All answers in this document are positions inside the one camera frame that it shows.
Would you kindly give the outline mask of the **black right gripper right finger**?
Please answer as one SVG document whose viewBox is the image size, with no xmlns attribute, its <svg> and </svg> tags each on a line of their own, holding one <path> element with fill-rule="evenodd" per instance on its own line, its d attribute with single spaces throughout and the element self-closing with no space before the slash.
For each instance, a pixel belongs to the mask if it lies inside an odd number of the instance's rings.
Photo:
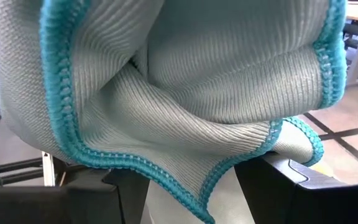
<svg viewBox="0 0 358 224">
<path fill-rule="evenodd" d="M 274 152 L 234 169 L 256 224 L 358 224 L 358 185 Z"/>
</svg>

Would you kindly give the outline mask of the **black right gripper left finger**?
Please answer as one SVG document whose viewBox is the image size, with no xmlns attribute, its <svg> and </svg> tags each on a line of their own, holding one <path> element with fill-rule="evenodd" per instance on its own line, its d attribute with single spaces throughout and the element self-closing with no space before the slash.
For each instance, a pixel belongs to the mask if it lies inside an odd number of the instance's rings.
<svg viewBox="0 0 358 224">
<path fill-rule="evenodd" d="M 125 169 L 81 170 L 61 187 L 0 187 L 0 223 L 140 223 L 148 187 Z"/>
</svg>

